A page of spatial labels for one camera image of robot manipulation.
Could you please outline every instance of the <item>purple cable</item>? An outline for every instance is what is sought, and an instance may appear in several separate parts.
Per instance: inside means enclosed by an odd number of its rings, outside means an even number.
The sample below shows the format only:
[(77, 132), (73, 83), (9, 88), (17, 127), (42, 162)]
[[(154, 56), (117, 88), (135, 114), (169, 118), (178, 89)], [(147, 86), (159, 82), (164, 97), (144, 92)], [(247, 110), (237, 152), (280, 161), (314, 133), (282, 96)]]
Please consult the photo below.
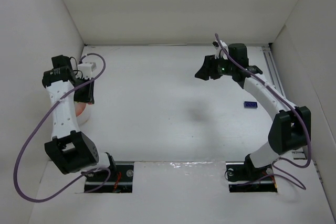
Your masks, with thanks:
[(247, 185), (251, 185), (251, 184), (254, 184), (255, 182), (261, 181), (261, 180), (263, 180), (263, 179), (265, 179), (265, 178), (267, 178), (267, 177), (272, 177), (272, 176), (274, 176), (274, 177), (280, 177), (280, 178), (283, 178), (283, 179), (287, 180), (288, 182), (291, 182), (292, 184), (294, 184), (294, 185), (296, 185), (297, 187), (301, 188), (302, 190), (306, 190), (305, 185), (304, 185), (299, 179), (295, 178), (295, 177), (294, 177), (293, 175), (291, 175), (290, 173), (285, 172), (284, 170), (282, 170), (282, 169), (276, 167), (276, 166), (274, 165), (274, 163), (275, 163), (275, 162), (272, 163), (272, 166), (273, 166), (275, 169), (277, 169), (277, 170), (279, 170), (280, 172), (283, 172), (283, 173), (287, 174), (288, 176), (292, 177), (292, 178), (295, 179), (299, 184), (295, 183), (293, 180), (290, 180), (289, 178), (287, 178), (287, 177), (285, 177), (285, 176), (283, 176), (283, 175), (280, 175), (280, 174), (274, 174), (274, 173), (273, 173), (273, 174), (267, 174), (267, 175), (265, 175), (264, 177), (261, 177), (261, 178), (255, 180), (255, 181), (252, 181), (252, 182), (249, 181), (249, 182), (246, 182), (246, 183), (243, 183), (243, 184), (239, 184), (238, 186), (247, 186)]
[[(221, 43), (221, 40), (219, 39), (219, 36), (217, 33), (215, 33), (215, 37), (216, 37), (216, 40), (219, 44), (219, 46), (221, 47), (222, 51), (225, 53), (226, 57), (234, 64), (236, 65), (239, 69), (241, 69), (242, 71), (248, 73), (249, 75), (251, 75), (252, 77), (254, 77), (255, 79), (257, 79), (262, 85), (265, 86), (265, 81), (261, 78), (259, 78), (256, 74), (253, 74), (251, 73), (250, 71), (248, 71), (247, 69), (245, 69), (244, 67), (242, 67), (239, 63), (237, 63), (228, 53), (228, 51), (223, 47), (222, 43)], [(295, 167), (298, 167), (298, 168), (307, 168), (309, 165), (310, 165), (310, 162), (311, 162), (311, 143), (310, 143), (310, 137), (309, 137), (309, 133), (308, 133), (308, 129), (304, 123), (304, 121), (302, 120), (302, 118), (300, 117), (299, 113), (295, 110), (295, 108), (293, 108), (285, 99), (283, 99), (280, 95), (278, 95), (270, 86), (266, 86), (266, 89), (271, 93), (273, 94), (279, 101), (281, 101), (283, 104), (285, 104), (292, 112), (293, 114), (295, 115), (295, 117), (298, 119), (298, 121), (300, 122), (301, 126), (302, 126), (302, 129), (303, 129), (303, 132), (304, 132), (304, 135), (306, 137), (306, 140), (307, 140), (307, 148), (308, 148), (308, 157), (307, 157), (307, 162), (305, 165), (298, 165), (296, 163), (294, 163), (293, 161), (287, 159), (287, 158), (283, 158), (283, 157), (280, 157), (279, 160), (284, 160), (284, 161), (287, 161), (288, 163), (292, 164), (293, 166)], [(280, 174), (268, 174), (264, 177), (261, 177), (255, 181), (252, 181), (252, 182), (246, 182), (246, 183), (243, 183), (243, 184), (239, 184), (240, 186), (246, 186), (246, 185), (250, 185), (250, 184), (253, 184), (255, 182), (258, 182), (258, 181), (261, 181), (267, 177), (271, 177), (271, 176), (277, 176), (277, 177), (281, 177), (291, 183), (293, 183), (294, 185), (296, 185), (297, 187), (303, 189), (303, 190), (306, 190), (306, 187), (305, 185), (300, 181), (298, 180), (297, 178), (295, 178), (293, 175), (291, 175), (290, 173), (288, 172), (285, 172), (284, 170), (278, 168), (277, 166), (275, 166), (276, 161), (274, 161), (272, 163), (272, 166), (279, 170), (280, 172), (283, 172), (284, 174), (287, 174), (288, 176), (292, 177), (293, 179), (295, 179), (299, 184), (295, 183), (294, 181), (290, 180), (289, 178), (285, 177), (285, 176), (282, 176)]]
[[(103, 72), (105, 71), (105, 68), (106, 68), (106, 62), (104, 60), (104, 58), (99, 55), (99, 54), (96, 54), (94, 52), (91, 52), (89, 54), (86, 54), (84, 55), (81, 59), (80, 59), (80, 62), (82, 61), (82, 59), (84, 59), (86, 56), (89, 56), (89, 55), (95, 55), (95, 56), (98, 56), (102, 62), (103, 62), (103, 68), (102, 70), (99, 72), (99, 74), (97, 74), (94, 78), (92, 78), (91, 80), (81, 84), (81, 85), (78, 85), (77, 87), (71, 89), (70, 91), (68, 91), (67, 93), (65, 93), (61, 98), (60, 98), (60, 101), (62, 99), (64, 99), (65, 97), (67, 97), (68, 95), (70, 95), (72, 92), (75, 92), (76, 90), (92, 83), (93, 81), (97, 80), (102, 74)], [(53, 198), (55, 198), (57, 195), (59, 195), (61, 192), (63, 192), (65, 189), (67, 189), (69, 186), (71, 186), (74, 182), (76, 182), (77, 180), (79, 180), (81, 177), (89, 174), (89, 173), (92, 173), (93, 171), (96, 171), (97, 169), (94, 168), (94, 169), (91, 169), (87, 172), (84, 172), (82, 173), (80, 176), (78, 176), (77, 178), (75, 178), (73, 181), (71, 181), (68, 185), (66, 185), (65, 187), (63, 187), (61, 190), (59, 190), (58, 192), (56, 192), (55, 194), (49, 196), (48, 198), (45, 198), (45, 199), (33, 199), (33, 198), (30, 198), (28, 197), (27, 195), (24, 194), (24, 192), (22, 192), (19, 184), (18, 184), (18, 178), (17, 178), (17, 175), (18, 175), (18, 169), (19, 169), (19, 164), (20, 164), (20, 161), (21, 161), (21, 158), (23, 156), (23, 153), (25, 151), (25, 149), (27, 148), (28, 144), (30, 143), (30, 141), (33, 139), (34, 135), (37, 133), (37, 131), (41, 128), (42, 124), (47, 120), (47, 118), (50, 116), (50, 114), (53, 112), (53, 110), (57, 107), (57, 105), (60, 104), (60, 101), (57, 101), (55, 102), (55, 104), (53, 106), (51, 106), (51, 108), (48, 110), (48, 112), (45, 114), (45, 116), (42, 118), (42, 120), (37, 124), (37, 126), (35, 127), (35, 129), (33, 130), (33, 132), (30, 134), (30, 136), (28, 137), (28, 139), (26, 140), (26, 142), (23, 144), (17, 158), (16, 158), (16, 162), (15, 162), (15, 165), (14, 165), (14, 172), (13, 172), (13, 181), (14, 181), (14, 187), (15, 187), (15, 190), (17, 191), (17, 193), (22, 197), (24, 198), (25, 200), (28, 200), (30, 202), (35, 202), (35, 203), (41, 203), (41, 202), (46, 202), (48, 200), (51, 200)], [(89, 191), (85, 191), (84, 193), (90, 193), (90, 192), (93, 192), (95, 190), (98, 190), (99, 188), (101, 188), (110, 178), (111, 176), (111, 171), (108, 170), (107, 168), (101, 168), (100, 170), (107, 170), (109, 175), (107, 176), (107, 178), (105, 179), (105, 181), (99, 185), (98, 187), (96, 188), (93, 188)]]

